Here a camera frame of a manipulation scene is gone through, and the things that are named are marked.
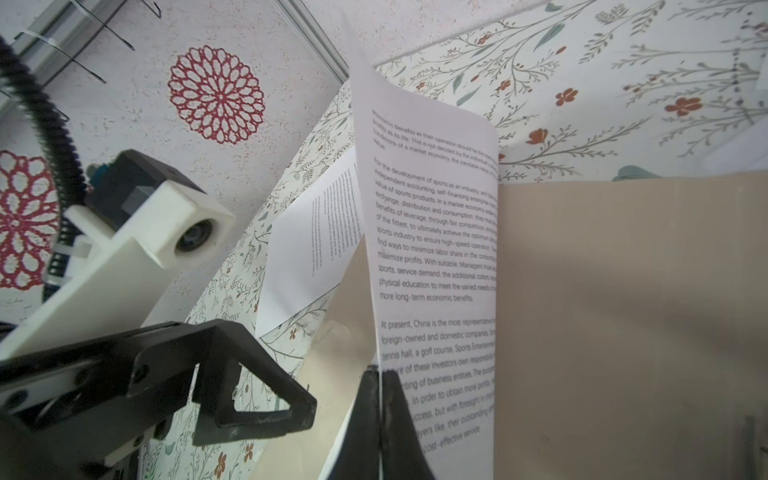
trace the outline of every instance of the orange flower print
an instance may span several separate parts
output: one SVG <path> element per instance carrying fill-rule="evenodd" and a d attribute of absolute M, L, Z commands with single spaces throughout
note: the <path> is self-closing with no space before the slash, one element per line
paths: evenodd
<path fill-rule="evenodd" d="M 664 110 L 669 112 L 676 111 L 678 117 L 685 117 L 689 112 L 699 108 L 701 108 L 701 98 L 680 97 L 674 102 L 674 105 L 667 105 L 664 107 Z"/>
<path fill-rule="evenodd" d="M 243 463 L 253 460 L 253 443 L 245 445 L 245 456 L 243 457 Z"/>
<path fill-rule="evenodd" d="M 558 101 L 555 102 L 555 104 L 559 107 L 563 106 L 563 103 L 566 101 L 573 101 L 576 99 L 576 94 L 578 93 L 578 90 L 574 90 L 573 88 L 566 88 L 565 91 L 561 94 L 557 94 L 554 97 L 558 99 Z"/>
<path fill-rule="evenodd" d="M 214 468 L 214 475 L 216 475 L 216 478 L 221 478 L 221 474 L 224 473 L 224 469 L 227 467 L 227 456 L 224 454 L 224 452 L 221 452 L 219 454 L 219 464 L 216 465 L 216 468 Z"/>
<path fill-rule="evenodd" d="M 759 31 L 760 33 L 768 33 L 768 24 L 766 22 L 760 22 L 759 24 L 753 26 L 752 29 Z"/>
<path fill-rule="evenodd" d="M 531 138 L 531 140 L 525 142 L 526 144 L 536 145 L 540 143 L 544 143 L 545 138 L 547 138 L 547 134 L 549 131 L 546 128 L 539 128 L 538 130 L 534 130 L 529 134 L 528 136 Z"/>

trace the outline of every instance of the printed page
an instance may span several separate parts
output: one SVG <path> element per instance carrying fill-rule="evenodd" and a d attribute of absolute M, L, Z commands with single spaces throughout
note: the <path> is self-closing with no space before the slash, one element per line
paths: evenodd
<path fill-rule="evenodd" d="M 352 147 L 272 226 L 257 338 L 339 284 L 362 237 L 361 220 Z"/>
<path fill-rule="evenodd" d="M 390 84 L 350 44 L 381 369 L 399 372 L 437 478 L 492 478 L 498 135 Z"/>

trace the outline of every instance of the white speckled wall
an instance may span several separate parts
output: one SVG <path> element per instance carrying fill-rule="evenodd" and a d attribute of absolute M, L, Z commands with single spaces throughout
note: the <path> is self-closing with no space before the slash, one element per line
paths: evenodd
<path fill-rule="evenodd" d="M 57 107 L 71 118 L 68 128 L 84 165 L 104 163 L 121 150 L 135 148 L 184 172 L 237 215 L 234 232 L 218 257 L 177 278 L 153 311 L 152 322 L 184 320 L 338 91 L 270 0 L 157 3 L 162 19 L 138 0 L 129 0 L 110 23 L 136 51 L 102 32 L 79 58 L 107 84 L 71 65 L 47 89 Z M 188 74 L 200 73 L 201 68 L 197 78 Z M 239 111 L 230 115 L 219 110 L 216 115 L 214 105 L 212 118 L 197 112 L 215 102 L 205 97 L 210 93 L 206 75 L 216 82 L 223 78 L 225 84 L 233 83 Z M 245 121 L 237 119 L 240 112 L 247 113 Z M 6 179 L 24 162 L 22 157 L 40 154 L 31 128 L 17 111 L 0 119 L 0 151 L 13 153 L 0 158 L 0 173 Z M 13 188 L 2 180 L 0 194 Z M 31 248 L 23 242 L 17 246 Z M 10 243 L 0 245 L 6 247 L 14 248 Z M 26 276 L 19 278 L 12 280 L 29 281 Z M 24 319 L 39 305 L 40 295 L 39 285 L 20 290 L 13 281 L 4 282 L 0 319 Z"/>
<path fill-rule="evenodd" d="M 342 11 L 378 65 L 445 38 L 509 16 L 542 0 L 303 0 L 346 57 Z"/>

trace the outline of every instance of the floral wallpaper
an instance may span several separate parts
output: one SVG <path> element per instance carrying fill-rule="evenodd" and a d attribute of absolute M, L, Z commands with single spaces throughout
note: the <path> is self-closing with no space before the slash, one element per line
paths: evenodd
<path fill-rule="evenodd" d="M 236 144 L 263 123 L 259 79 L 222 48 L 190 48 L 170 68 L 170 101 L 191 130 L 220 144 Z"/>
<path fill-rule="evenodd" d="M 56 229 L 58 202 L 45 161 L 0 151 L 0 288 L 43 284 Z"/>

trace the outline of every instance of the beige cardboard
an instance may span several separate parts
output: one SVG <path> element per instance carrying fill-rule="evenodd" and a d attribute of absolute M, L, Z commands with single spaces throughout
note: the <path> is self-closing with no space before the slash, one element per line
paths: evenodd
<path fill-rule="evenodd" d="M 317 479 L 375 353 L 366 247 L 360 242 L 297 376 L 317 399 L 315 424 L 270 440 L 251 478 Z"/>
<path fill-rule="evenodd" d="M 499 189 L 496 478 L 742 478 L 768 174 Z"/>

